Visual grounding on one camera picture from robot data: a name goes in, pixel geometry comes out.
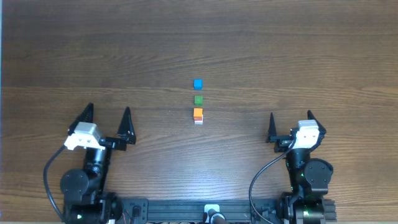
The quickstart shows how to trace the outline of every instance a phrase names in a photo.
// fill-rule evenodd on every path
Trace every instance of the cable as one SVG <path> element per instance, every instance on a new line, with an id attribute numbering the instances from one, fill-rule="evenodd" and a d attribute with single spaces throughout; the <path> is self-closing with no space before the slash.
<path id="1" fill-rule="evenodd" d="M 296 138 L 294 138 L 293 142 L 291 143 L 290 147 L 279 157 L 277 157 L 276 159 L 274 159 L 273 161 L 270 161 L 266 166 L 264 166 L 253 178 L 253 180 L 250 183 L 250 187 L 249 187 L 249 201 L 250 201 L 250 206 L 253 208 L 253 210 L 257 213 L 257 215 L 262 218 L 263 220 L 265 220 L 267 223 L 269 224 L 274 224 L 271 221 L 269 221 L 268 219 L 266 219 L 265 217 L 263 217 L 258 211 L 257 209 L 254 207 L 253 204 L 253 200 L 251 198 L 251 192 L 253 189 L 253 185 L 256 182 L 257 178 L 271 165 L 273 165 L 274 163 L 278 162 L 281 158 L 285 157 L 292 149 L 294 144 L 296 143 Z"/>
<path id="2" fill-rule="evenodd" d="M 58 216 L 61 218 L 61 221 L 65 222 L 65 219 L 62 216 L 62 212 L 60 211 L 60 209 L 57 207 L 57 205 L 54 202 L 54 198 L 51 196 L 51 192 L 50 192 L 50 187 L 49 187 L 49 182 L 47 180 L 47 172 L 49 171 L 49 167 L 52 163 L 52 161 L 65 149 L 65 146 L 61 146 L 61 148 L 49 159 L 49 161 L 46 163 L 45 167 L 44 167 L 44 171 L 43 171 L 43 182 L 44 182 L 44 187 L 45 187 L 45 191 L 47 192 L 47 196 L 50 199 L 50 202 L 52 204 L 52 206 L 54 207 L 56 213 L 58 214 Z"/>

